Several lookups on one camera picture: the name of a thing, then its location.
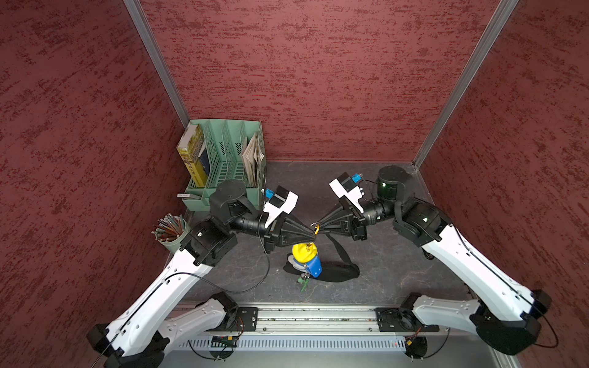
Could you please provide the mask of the papers and brown folder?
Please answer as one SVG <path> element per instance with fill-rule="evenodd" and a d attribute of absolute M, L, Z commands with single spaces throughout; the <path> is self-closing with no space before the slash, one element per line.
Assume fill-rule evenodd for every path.
<path fill-rule="evenodd" d="M 259 139 L 258 133 L 255 133 L 250 140 L 245 139 L 241 153 L 248 187 L 252 188 L 259 185 L 262 177 L 262 161 L 265 158 Z"/>

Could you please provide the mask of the green plastic file organizer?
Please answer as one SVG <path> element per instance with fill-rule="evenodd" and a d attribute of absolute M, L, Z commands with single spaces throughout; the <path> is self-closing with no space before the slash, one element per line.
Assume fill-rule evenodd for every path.
<path fill-rule="evenodd" d="M 223 119 L 191 120 L 189 126 L 199 125 L 204 133 L 210 173 L 204 186 L 189 181 L 183 204 L 191 212 L 210 210 L 210 196 L 218 185 L 229 179 L 237 179 L 246 185 L 248 199 L 257 209 L 262 208 L 262 190 L 266 182 L 266 159 L 259 164 L 258 186 L 248 184 L 248 174 L 242 162 L 242 151 L 256 139 L 262 154 L 265 154 L 262 124 L 259 121 L 238 121 Z"/>

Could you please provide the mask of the white ruler stick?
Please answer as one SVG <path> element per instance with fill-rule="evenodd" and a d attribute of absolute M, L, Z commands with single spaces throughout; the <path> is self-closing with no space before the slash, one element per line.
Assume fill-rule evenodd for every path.
<path fill-rule="evenodd" d="M 196 194 L 193 193 L 177 193 L 176 197 L 179 199 L 195 199 L 195 200 L 200 200 L 202 199 L 202 196 L 198 196 Z"/>

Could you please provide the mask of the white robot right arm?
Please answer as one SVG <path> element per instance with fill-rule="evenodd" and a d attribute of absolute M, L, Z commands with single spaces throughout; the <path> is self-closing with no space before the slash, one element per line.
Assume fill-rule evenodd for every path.
<path fill-rule="evenodd" d="M 545 291 L 526 288 L 487 259 L 446 213 L 415 196 L 405 169 L 381 168 L 371 200 L 364 199 L 361 180 L 343 173 L 330 182 L 338 204 L 319 220 L 319 232 L 365 240 L 368 226 L 390 221 L 399 236 L 446 265 L 474 293 L 466 301 L 410 294 L 397 309 L 408 330 L 437 325 L 469 332 L 509 356 L 537 345 L 552 303 Z"/>

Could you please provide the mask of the yellow book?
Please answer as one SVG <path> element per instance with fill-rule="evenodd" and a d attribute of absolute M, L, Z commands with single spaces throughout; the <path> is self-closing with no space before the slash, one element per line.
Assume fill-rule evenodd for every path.
<path fill-rule="evenodd" d="M 200 161 L 200 152 L 205 143 L 204 134 L 199 124 L 189 124 L 176 146 L 191 179 L 197 188 L 204 188 L 208 176 Z"/>

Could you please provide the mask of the pencils bundle in cup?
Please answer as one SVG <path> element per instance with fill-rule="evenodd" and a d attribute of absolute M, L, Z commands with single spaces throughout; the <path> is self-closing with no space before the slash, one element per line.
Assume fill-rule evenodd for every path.
<path fill-rule="evenodd" d="M 158 242 L 172 242 L 180 238 L 186 229 L 182 216 L 168 213 L 158 220 L 155 230 L 151 234 Z"/>

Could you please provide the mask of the aluminium corner post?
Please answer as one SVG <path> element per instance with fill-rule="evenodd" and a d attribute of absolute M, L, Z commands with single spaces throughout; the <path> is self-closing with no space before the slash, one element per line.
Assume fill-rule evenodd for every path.
<path fill-rule="evenodd" d="M 509 21 L 512 12 L 514 12 L 517 5 L 518 0 L 501 0 L 498 3 L 452 89 L 452 92 L 447 98 L 446 103 L 443 105 L 438 118 L 434 122 L 430 132 L 414 158 L 413 166 L 416 171 L 420 171 L 435 142 L 443 132 L 444 127 L 463 98 L 463 95 L 467 92 L 472 80 L 483 65 L 488 53 L 491 51 L 495 41 L 504 29 L 506 23 Z"/>
<path fill-rule="evenodd" d="M 155 34 L 150 27 L 147 15 L 138 0 L 124 0 L 125 7 L 132 19 L 135 29 L 137 30 L 139 37 L 147 51 L 147 54 L 152 61 L 153 66 L 156 69 L 156 73 L 160 77 L 160 80 L 167 92 L 168 98 L 173 105 L 176 115 L 179 118 L 183 127 L 187 127 L 190 122 L 189 112 L 183 102 L 183 99 L 179 93 L 176 83 L 173 79 L 173 75 L 170 73 L 170 69 L 167 66 L 164 55 L 160 50 L 160 46 L 157 43 Z"/>

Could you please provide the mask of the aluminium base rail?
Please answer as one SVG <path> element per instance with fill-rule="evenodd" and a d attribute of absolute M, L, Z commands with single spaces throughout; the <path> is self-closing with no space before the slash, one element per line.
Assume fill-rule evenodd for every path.
<path fill-rule="evenodd" d="M 292 336 L 409 336 L 389 323 L 386 331 L 381 311 L 396 309 L 396 305 L 330 305 L 289 303 L 247 303 L 240 308 L 255 308 L 242 318 L 247 335 Z"/>

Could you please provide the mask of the yellow blue doll decoration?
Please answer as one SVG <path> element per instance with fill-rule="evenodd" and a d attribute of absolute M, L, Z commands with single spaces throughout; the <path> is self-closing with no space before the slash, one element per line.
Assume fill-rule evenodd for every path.
<path fill-rule="evenodd" d="M 322 273 L 321 261 L 314 242 L 293 245 L 291 254 L 287 257 L 287 266 L 295 273 L 299 273 L 297 283 L 303 292 L 312 278 L 318 278 Z"/>

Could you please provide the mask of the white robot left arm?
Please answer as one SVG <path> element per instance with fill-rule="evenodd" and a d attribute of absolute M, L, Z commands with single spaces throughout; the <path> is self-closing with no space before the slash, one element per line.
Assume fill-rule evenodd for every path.
<path fill-rule="evenodd" d="M 178 343 L 202 332 L 237 327 L 239 306 L 225 288 L 179 317 L 169 315 L 237 245 L 239 233 L 259 240 L 264 254 L 314 241 L 314 230 L 292 214 L 298 195 L 280 186 L 265 197 L 258 210 L 242 182 L 227 180 L 217 187 L 208 216 L 194 225 L 187 243 L 147 290 L 120 317 L 95 325 L 87 334 L 92 348 L 105 357 L 105 367 L 158 367 Z"/>

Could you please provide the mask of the black corduroy bag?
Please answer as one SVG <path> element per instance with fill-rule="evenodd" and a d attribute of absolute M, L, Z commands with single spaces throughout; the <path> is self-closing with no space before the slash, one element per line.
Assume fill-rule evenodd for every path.
<path fill-rule="evenodd" d="M 340 242 L 338 242 L 331 234 L 328 233 L 325 236 L 334 246 L 334 249 L 337 252 L 337 255 L 339 256 L 340 260 L 322 261 L 318 251 L 318 256 L 322 266 L 322 273 L 318 278 L 312 279 L 327 283 L 342 283 L 359 278 L 360 268 L 351 260 L 351 257 L 349 256 L 343 245 Z M 300 275 L 298 272 L 295 273 L 294 270 L 287 266 L 287 261 L 283 267 L 283 271 L 285 271 L 288 274 L 296 275 L 298 277 Z"/>

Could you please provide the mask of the aluminium corner post left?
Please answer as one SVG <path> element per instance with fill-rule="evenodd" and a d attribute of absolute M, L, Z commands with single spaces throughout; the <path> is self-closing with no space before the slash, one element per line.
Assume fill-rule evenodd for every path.
<path fill-rule="evenodd" d="M 176 83 L 173 79 L 173 75 L 170 73 L 170 69 L 167 66 L 164 55 L 160 50 L 160 46 L 157 43 L 155 34 L 150 27 L 147 15 L 138 0 L 124 0 L 125 7 L 132 19 L 135 29 L 137 30 L 139 37 L 147 51 L 147 54 L 152 61 L 153 66 L 156 69 L 156 73 L 160 77 L 160 80 L 167 92 L 168 98 L 173 105 L 176 115 L 179 118 L 183 127 L 187 127 L 190 122 L 189 112 L 183 102 L 183 99 L 179 93 Z"/>

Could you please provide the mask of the green pencil cup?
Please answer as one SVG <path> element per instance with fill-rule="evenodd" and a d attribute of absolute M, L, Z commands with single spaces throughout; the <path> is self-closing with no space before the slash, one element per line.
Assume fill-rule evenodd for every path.
<path fill-rule="evenodd" d="M 190 227 L 190 224 L 187 222 L 187 220 L 184 219 L 184 221 L 186 224 L 186 229 L 179 239 L 172 242 L 159 242 L 165 249 L 167 249 L 172 254 L 181 249 L 182 247 L 185 247 L 191 239 L 190 233 L 192 228 Z"/>

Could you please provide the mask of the aluminium corner post right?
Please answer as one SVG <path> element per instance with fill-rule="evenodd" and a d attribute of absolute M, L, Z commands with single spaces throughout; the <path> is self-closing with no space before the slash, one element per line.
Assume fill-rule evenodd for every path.
<path fill-rule="evenodd" d="M 517 5 L 518 0 L 501 0 L 498 3 L 452 89 L 452 92 L 447 98 L 446 103 L 443 105 L 438 118 L 434 122 L 430 132 L 414 158 L 413 166 L 416 171 L 420 171 L 435 142 L 443 132 L 444 127 L 463 98 L 463 95 L 467 92 L 472 80 L 483 65 L 488 53 L 491 51 L 495 41 L 504 29 L 506 23 L 509 21 L 512 12 L 514 12 Z"/>

